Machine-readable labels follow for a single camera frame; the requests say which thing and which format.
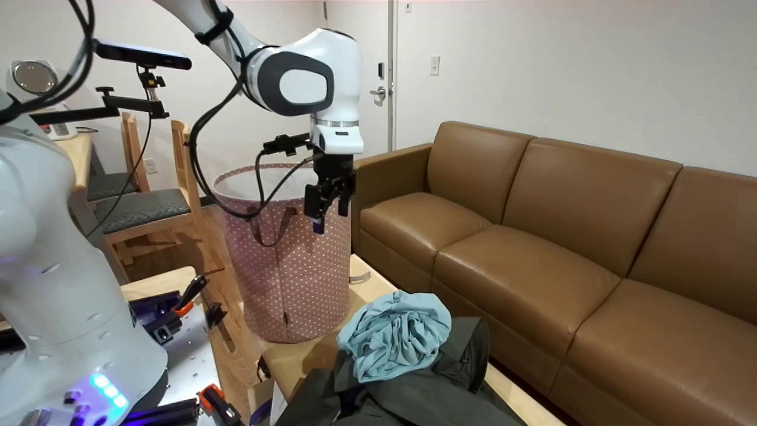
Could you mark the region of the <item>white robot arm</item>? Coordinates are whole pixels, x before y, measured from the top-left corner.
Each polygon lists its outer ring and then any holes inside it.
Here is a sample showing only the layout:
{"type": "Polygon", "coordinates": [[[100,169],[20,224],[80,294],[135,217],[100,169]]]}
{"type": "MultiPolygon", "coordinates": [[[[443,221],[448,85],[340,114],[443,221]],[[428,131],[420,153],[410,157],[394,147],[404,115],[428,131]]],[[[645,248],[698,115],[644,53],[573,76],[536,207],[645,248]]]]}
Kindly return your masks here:
{"type": "MultiPolygon", "coordinates": [[[[280,115],[308,115],[320,151],[306,214],[324,222],[351,199],[360,136],[358,43],[316,28],[268,44],[223,0],[157,0],[208,44],[245,98],[280,115]]],[[[133,318],[104,253],[69,214],[74,164],[34,121],[75,92],[93,67],[94,4],[70,0],[83,37],[70,74],[53,89],[2,100],[0,115],[0,310],[24,340],[0,377],[0,421],[22,426],[47,409],[53,426],[120,426],[165,386],[169,353],[133,318]]]]}

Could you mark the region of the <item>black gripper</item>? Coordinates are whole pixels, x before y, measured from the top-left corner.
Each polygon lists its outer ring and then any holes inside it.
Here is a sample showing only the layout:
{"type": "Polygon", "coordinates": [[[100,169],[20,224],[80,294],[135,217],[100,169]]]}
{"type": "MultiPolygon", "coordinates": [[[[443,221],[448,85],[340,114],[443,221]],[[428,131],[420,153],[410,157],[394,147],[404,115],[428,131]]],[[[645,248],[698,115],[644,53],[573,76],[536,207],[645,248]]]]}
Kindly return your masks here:
{"type": "Polygon", "coordinates": [[[313,233],[324,235],[327,209],[338,204],[338,215],[351,215],[355,189],[351,153],[320,153],[314,158],[316,183],[306,186],[306,207],[310,209],[313,233]]]}

